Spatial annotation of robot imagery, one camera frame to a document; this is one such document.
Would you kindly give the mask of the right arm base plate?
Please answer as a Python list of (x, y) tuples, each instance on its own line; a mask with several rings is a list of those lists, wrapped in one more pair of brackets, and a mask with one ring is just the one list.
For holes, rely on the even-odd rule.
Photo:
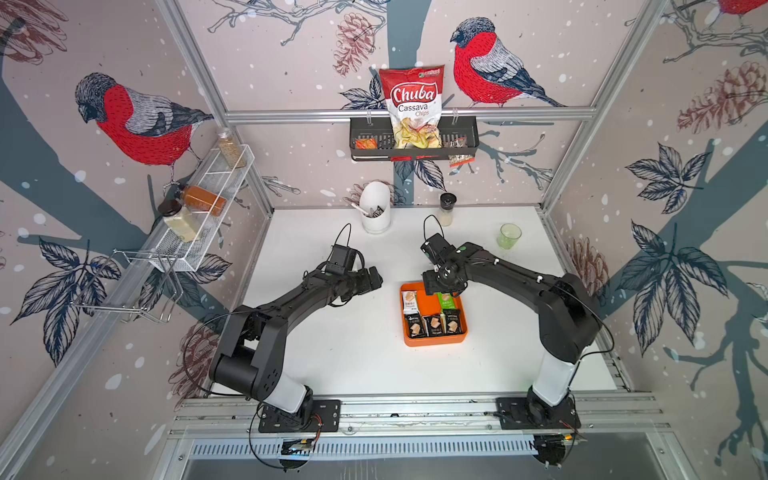
[(581, 420), (571, 397), (550, 406), (536, 397), (499, 397), (494, 416), (502, 430), (548, 430), (581, 428)]

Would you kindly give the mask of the green cookie packet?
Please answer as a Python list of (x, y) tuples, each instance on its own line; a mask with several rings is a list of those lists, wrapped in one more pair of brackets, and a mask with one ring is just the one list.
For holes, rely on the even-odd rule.
[(442, 311), (457, 309), (455, 299), (450, 293), (437, 293), (436, 297)]

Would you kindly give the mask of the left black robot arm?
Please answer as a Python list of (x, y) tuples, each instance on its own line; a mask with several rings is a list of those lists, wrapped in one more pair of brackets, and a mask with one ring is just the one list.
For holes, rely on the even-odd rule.
[(232, 312), (220, 334), (209, 378), (245, 397), (305, 421), (312, 408), (311, 389), (283, 372), (289, 333), (314, 312), (382, 286), (374, 267), (341, 274), (315, 269), (276, 300)]

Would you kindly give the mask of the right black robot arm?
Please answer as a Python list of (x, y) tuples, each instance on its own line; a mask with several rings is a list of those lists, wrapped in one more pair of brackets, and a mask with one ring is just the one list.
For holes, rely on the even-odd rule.
[(466, 242), (458, 247), (435, 234), (421, 245), (433, 264), (422, 274), (426, 292), (458, 296), (471, 282), (488, 286), (523, 303), (538, 315), (545, 354), (522, 403), (527, 422), (539, 428), (578, 427), (571, 384), (585, 349), (600, 329), (599, 302), (574, 274), (554, 276), (503, 260)]

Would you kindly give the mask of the orange storage box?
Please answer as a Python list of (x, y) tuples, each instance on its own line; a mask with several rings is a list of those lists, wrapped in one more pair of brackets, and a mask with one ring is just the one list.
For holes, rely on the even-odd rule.
[(461, 323), (462, 327), (464, 329), (464, 333), (461, 335), (443, 335), (440, 337), (424, 337), (424, 338), (418, 338), (418, 339), (410, 339), (407, 334), (407, 325), (405, 321), (405, 316), (403, 314), (403, 302), (402, 302), (402, 291), (416, 291), (418, 293), (418, 306), (419, 306), (419, 315), (422, 317), (428, 316), (428, 315), (440, 315), (441, 316), (441, 308), (440, 304), (438, 302), (438, 299), (436, 295), (427, 295), (424, 290), (423, 282), (416, 282), (416, 283), (406, 283), (403, 284), (400, 287), (400, 305), (401, 305), (401, 317), (402, 317), (402, 327), (403, 327), (403, 336), (404, 336), (404, 343), (411, 348), (416, 347), (426, 347), (426, 346), (437, 346), (437, 345), (446, 345), (446, 344), (458, 344), (462, 343), (468, 334), (468, 325), (466, 321), (465, 316), (465, 310), (462, 304), (461, 298), (454, 297), (456, 307), (461, 312)]

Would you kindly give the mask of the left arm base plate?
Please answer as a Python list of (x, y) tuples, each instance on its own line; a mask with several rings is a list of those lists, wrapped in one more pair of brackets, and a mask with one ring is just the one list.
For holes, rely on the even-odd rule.
[(289, 413), (266, 404), (259, 415), (259, 433), (325, 433), (339, 429), (341, 401), (313, 400), (297, 413)]

